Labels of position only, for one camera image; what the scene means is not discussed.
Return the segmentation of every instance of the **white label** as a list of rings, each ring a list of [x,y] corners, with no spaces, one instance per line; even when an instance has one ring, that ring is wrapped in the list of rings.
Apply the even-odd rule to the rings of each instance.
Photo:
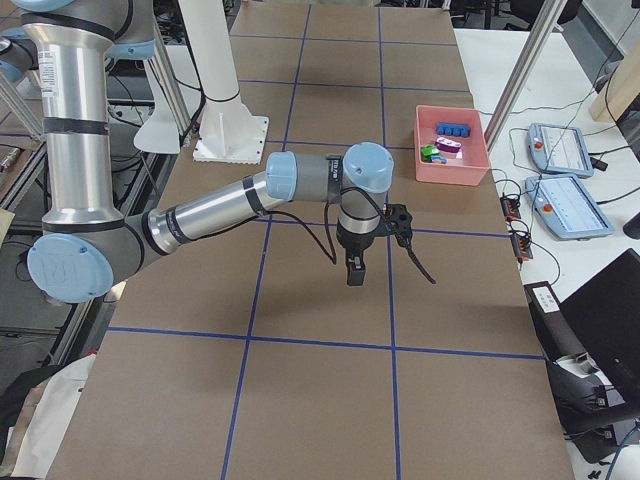
[[[560,307],[558,307],[558,303],[556,302],[556,299],[553,298],[553,294],[551,293],[551,290],[549,290],[549,288],[547,287],[534,288],[533,294],[538,299],[538,303],[542,307],[542,311],[544,313],[560,311]]]
[[[55,60],[53,52],[38,52],[38,68],[40,70],[43,97],[55,97],[58,95]]]

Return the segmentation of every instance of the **black device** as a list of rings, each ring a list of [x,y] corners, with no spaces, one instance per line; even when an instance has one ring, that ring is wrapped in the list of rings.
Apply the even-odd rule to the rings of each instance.
[[[596,462],[640,416],[640,255],[622,252],[564,302],[546,282],[525,292],[560,421],[583,457]],[[584,360],[585,373],[594,360],[613,387],[565,371],[556,360],[567,355]]]

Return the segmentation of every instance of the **chair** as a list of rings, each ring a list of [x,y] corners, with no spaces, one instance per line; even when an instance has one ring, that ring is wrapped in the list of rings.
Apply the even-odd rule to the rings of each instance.
[[[511,15],[524,20],[527,23],[526,30],[531,30],[533,22],[536,21],[544,0],[511,0],[510,3]],[[582,0],[568,0],[564,10],[562,10],[562,13],[560,14],[558,24],[562,25],[563,23],[567,23],[568,21],[576,18],[578,11],[580,10],[580,5],[582,5]],[[508,23],[505,28],[507,30],[523,30],[512,23]]]

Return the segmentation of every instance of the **white paper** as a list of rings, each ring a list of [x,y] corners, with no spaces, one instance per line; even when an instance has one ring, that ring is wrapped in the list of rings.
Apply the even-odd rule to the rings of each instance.
[[[81,358],[51,377],[22,441],[14,477],[47,476],[95,357]]]
[[[549,287],[536,287],[533,289],[533,294],[538,299],[538,303],[542,307],[544,313],[559,312],[560,307],[553,297]]]

